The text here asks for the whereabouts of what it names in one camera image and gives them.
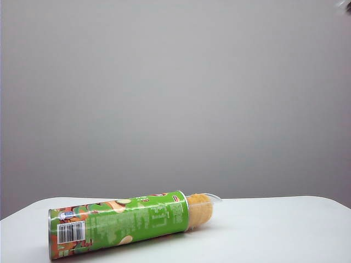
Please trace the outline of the black triangular right gripper finger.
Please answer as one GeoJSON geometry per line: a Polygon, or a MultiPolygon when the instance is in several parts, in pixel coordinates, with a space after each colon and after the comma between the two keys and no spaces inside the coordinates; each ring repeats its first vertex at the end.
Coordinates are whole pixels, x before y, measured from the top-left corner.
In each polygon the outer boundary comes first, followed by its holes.
{"type": "Polygon", "coordinates": [[[350,0],[341,0],[336,3],[336,8],[341,14],[350,14],[350,0]]]}

